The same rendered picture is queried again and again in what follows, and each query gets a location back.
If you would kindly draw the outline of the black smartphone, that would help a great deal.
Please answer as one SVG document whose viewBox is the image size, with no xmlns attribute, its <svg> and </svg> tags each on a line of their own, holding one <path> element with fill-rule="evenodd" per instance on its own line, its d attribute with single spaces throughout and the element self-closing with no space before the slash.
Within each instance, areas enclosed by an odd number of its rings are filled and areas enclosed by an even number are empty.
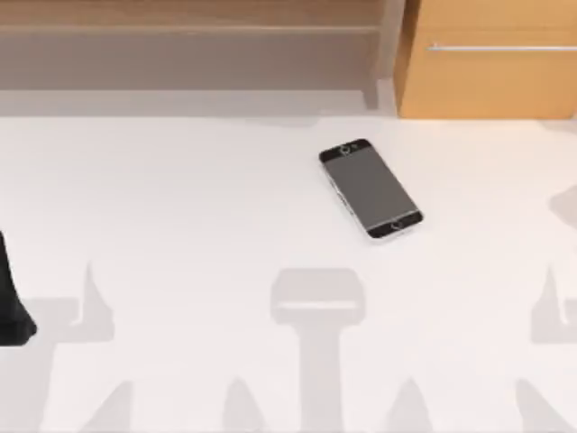
<svg viewBox="0 0 577 433">
<path fill-rule="evenodd" d="M 355 139 L 325 149 L 318 160 L 369 238 L 381 241 L 424 221 L 422 210 L 370 141 Z"/>
</svg>

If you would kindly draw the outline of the open wooden shelf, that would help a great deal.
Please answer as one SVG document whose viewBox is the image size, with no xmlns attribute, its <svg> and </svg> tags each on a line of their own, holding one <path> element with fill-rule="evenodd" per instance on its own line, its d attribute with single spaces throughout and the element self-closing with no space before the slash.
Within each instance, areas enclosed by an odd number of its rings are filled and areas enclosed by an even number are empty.
<svg viewBox="0 0 577 433">
<path fill-rule="evenodd" d="M 0 0 L 0 89 L 358 91 L 404 0 Z"/>
</svg>

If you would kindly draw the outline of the wooden cupboard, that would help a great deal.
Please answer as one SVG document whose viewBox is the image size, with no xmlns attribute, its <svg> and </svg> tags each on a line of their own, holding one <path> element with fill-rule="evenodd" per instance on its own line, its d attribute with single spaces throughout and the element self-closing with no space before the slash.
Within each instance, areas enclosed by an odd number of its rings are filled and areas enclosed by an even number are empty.
<svg viewBox="0 0 577 433">
<path fill-rule="evenodd" d="M 577 0 L 406 0 L 393 84 L 407 119 L 569 119 L 577 52 L 427 46 L 577 46 Z"/>
</svg>

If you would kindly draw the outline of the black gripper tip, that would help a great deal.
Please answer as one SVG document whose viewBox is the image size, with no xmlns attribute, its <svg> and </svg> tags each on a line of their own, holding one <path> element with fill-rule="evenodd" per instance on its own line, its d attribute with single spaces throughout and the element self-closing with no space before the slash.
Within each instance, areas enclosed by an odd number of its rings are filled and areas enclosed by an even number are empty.
<svg viewBox="0 0 577 433">
<path fill-rule="evenodd" d="M 5 238 L 0 231 L 0 347 L 26 345 L 37 330 L 15 288 Z"/>
</svg>

